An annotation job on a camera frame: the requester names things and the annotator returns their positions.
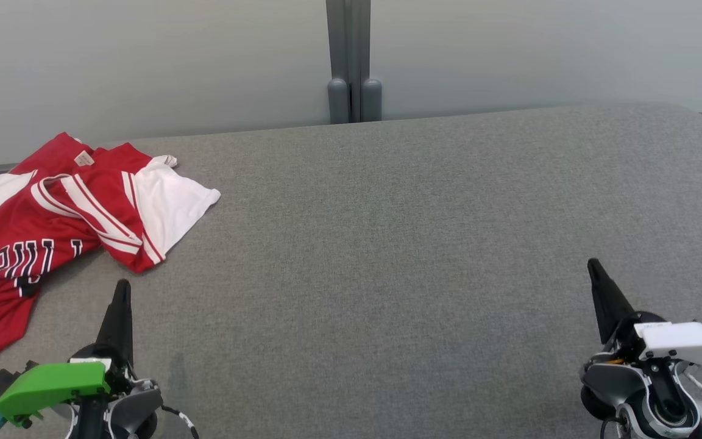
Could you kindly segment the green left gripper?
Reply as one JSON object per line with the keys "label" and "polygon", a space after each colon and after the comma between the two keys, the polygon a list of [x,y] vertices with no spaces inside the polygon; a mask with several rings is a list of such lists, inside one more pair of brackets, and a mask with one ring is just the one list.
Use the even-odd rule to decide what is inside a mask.
{"label": "green left gripper", "polygon": [[144,380],[133,367],[131,285],[117,281],[96,339],[66,362],[0,370],[0,427],[30,427],[53,409],[73,427],[140,427]]}

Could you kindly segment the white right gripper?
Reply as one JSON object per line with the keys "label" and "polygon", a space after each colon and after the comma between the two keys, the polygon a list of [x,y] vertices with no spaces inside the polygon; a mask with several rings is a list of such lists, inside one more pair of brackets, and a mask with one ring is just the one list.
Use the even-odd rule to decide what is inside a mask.
{"label": "white right gripper", "polygon": [[626,362],[663,360],[702,367],[702,322],[632,319],[636,311],[599,259],[589,259],[587,271],[602,344],[613,336],[614,352]]}

